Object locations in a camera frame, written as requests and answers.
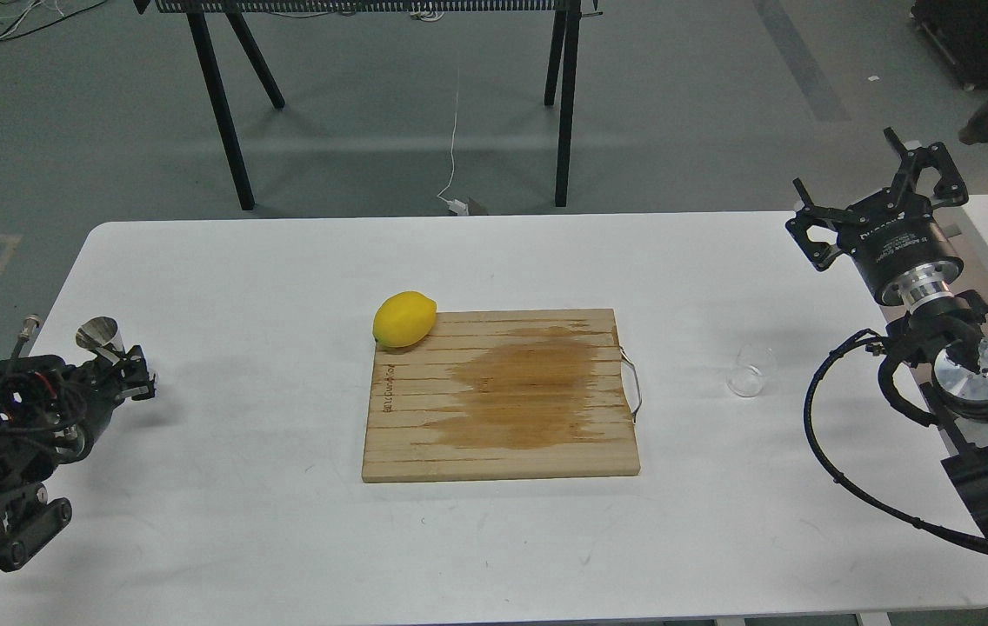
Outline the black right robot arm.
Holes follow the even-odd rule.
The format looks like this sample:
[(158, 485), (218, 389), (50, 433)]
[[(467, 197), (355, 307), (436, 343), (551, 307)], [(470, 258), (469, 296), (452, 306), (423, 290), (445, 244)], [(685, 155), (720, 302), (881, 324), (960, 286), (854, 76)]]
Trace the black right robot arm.
[[(805, 258), (824, 272), (841, 256), (856, 266), (872, 300), (904, 308), (883, 333), (863, 329), (836, 346), (818, 366), (804, 395), (805, 440), (820, 466), (860, 502), (944, 542), (988, 556), (988, 445), (971, 443), (960, 423), (988, 424), (988, 302), (977, 290), (955, 293), (964, 262), (934, 213), (962, 206), (970, 194), (941, 142), (911, 146), (884, 131), (899, 166), (883, 189), (843, 209), (813, 202), (800, 179), (800, 207), (785, 229)], [(858, 348), (880, 357), (877, 381), (889, 407), (912, 423), (946, 433), (955, 445), (943, 467), (979, 534), (929, 523), (867, 494), (821, 448), (813, 401), (832, 365)]]

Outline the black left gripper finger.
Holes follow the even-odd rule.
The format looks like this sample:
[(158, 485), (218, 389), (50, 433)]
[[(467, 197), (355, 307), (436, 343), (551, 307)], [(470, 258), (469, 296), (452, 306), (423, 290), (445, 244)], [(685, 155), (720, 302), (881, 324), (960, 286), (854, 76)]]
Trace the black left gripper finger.
[(94, 368), (100, 374), (149, 374), (149, 366), (141, 345), (133, 345), (127, 351), (115, 345), (97, 346), (94, 349)]
[(113, 397), (116, 405), (124, 401), (145, 401), (150, 400), (157, 394), (157, 373), (153, 371), (140, 371), (128, 374), (122, 379), (119, 392)]

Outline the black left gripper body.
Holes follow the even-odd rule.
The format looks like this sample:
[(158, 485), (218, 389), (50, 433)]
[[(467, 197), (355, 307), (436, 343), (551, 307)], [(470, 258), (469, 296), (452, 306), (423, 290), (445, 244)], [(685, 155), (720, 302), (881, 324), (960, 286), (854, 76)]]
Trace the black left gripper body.
[(125, 390), (123, 357), (81, 365), (54, 354), (0, 361), (0, 461), (77, 461)]

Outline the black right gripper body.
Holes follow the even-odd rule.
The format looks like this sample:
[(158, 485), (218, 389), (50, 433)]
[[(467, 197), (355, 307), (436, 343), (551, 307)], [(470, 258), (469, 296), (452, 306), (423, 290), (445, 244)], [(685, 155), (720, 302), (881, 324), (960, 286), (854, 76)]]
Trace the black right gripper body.
[(934, 207), (926, 198), (865, 198), (848, 207), (856, 217), (867, 218), (844, 225), (841, 247), (855, 263), (873, 301), (883, 306), (903, 302), (892, 285), (898, 278), (929, 265), (942, 270), (943, 280), (954, 282), (963, 272), (960, 260), (934, 219)]

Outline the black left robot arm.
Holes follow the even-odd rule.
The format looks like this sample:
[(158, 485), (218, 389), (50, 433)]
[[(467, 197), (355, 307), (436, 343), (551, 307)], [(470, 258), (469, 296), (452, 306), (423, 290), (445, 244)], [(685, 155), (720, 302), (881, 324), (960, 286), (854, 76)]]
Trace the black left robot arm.
[(0, 360), (0, 571), (22, 568), (73, 517), (45, 481), (91, 453), (117, 407), (155, 395), (140, 346), (81, 365), (54, 354)]

